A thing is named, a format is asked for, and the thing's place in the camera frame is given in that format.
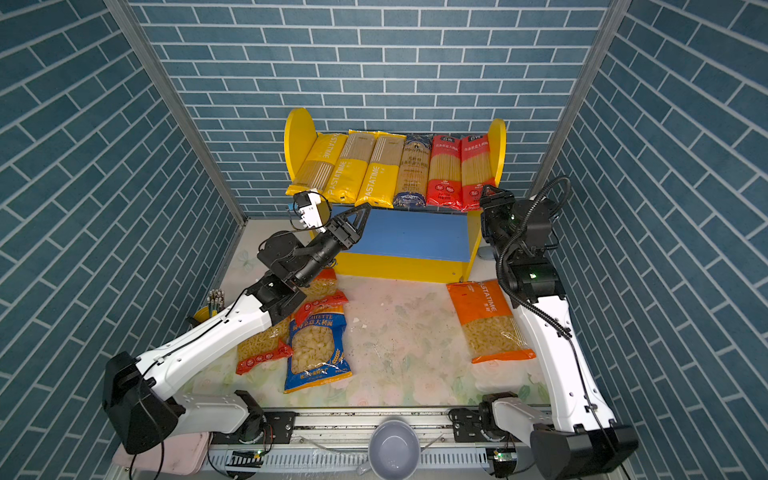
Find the red spaghetti bag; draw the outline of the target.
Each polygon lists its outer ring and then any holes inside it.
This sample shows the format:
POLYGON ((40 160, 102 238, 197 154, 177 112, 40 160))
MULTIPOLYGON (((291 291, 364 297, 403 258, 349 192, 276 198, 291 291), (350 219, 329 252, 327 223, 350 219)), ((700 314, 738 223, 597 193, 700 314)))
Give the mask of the red spaghetti bag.
POLYGON ((460 140, 447 135, 435 136, 427 182, 427 204, 461 210, 461 189, 460 140))
POLYGON ((495 185, 490 153, 487 135, 472 135, 461 140, 461 193, 464 212, 479 209, 484 187, 495 185))

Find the yellow spaghetti bag long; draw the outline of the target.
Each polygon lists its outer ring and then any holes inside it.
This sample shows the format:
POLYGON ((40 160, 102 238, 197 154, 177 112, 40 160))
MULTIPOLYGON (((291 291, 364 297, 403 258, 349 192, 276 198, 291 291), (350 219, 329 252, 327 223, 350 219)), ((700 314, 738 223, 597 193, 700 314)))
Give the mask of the yellow spaghetti bag long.
POLYGON ((323 195, 331 203, 356 202, 376 140, 375 133, 349 131, 340 157, 323 190, 323 195))

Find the blue-top Moli pasta bag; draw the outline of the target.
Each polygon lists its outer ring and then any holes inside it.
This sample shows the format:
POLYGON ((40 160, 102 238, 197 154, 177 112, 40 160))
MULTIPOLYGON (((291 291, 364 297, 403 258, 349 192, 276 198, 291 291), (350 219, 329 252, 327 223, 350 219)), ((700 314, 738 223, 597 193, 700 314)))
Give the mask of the blue-top Moli pasta bag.
POLYGON ((406 137, 393 200, 395 208, 426 206, 431 147, 430 135, 406 137))

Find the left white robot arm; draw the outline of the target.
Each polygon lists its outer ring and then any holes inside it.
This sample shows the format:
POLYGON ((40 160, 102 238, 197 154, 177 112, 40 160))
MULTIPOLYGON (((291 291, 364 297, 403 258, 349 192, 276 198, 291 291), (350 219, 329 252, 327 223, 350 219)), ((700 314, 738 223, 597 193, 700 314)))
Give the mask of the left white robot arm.
POLYGON ((371 211, 364 203, 329 218, 308 244, 290 231, 273 234, 257 256, 266 273, 225 311, 163 346, 112 357, 102 406, 125 451, 138 455, 189 433, 239 433, 243 443, 264 439, 264 411, 244 390, 203 400, 174 396, 223 354, 296 313, 310 282, 361 240, 371 211))

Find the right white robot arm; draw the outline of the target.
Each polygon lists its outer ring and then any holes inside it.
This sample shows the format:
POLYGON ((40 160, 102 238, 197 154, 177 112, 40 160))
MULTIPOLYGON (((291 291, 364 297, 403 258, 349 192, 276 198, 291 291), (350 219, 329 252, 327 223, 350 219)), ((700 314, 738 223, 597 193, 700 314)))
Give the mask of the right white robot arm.
POLYGON ((549 392, 550 413, 514 393, 490 394, 469 415, 480 433, 520 441, 545 479, 583 479, 622 467, 639 446, 621 424, 586 365, 570 319, 565 288, 547 256, 561 204, 538 194, 518 200, 486 185, 479 199, 481 234, 495 259, 496 277, 533 347, 549 392))

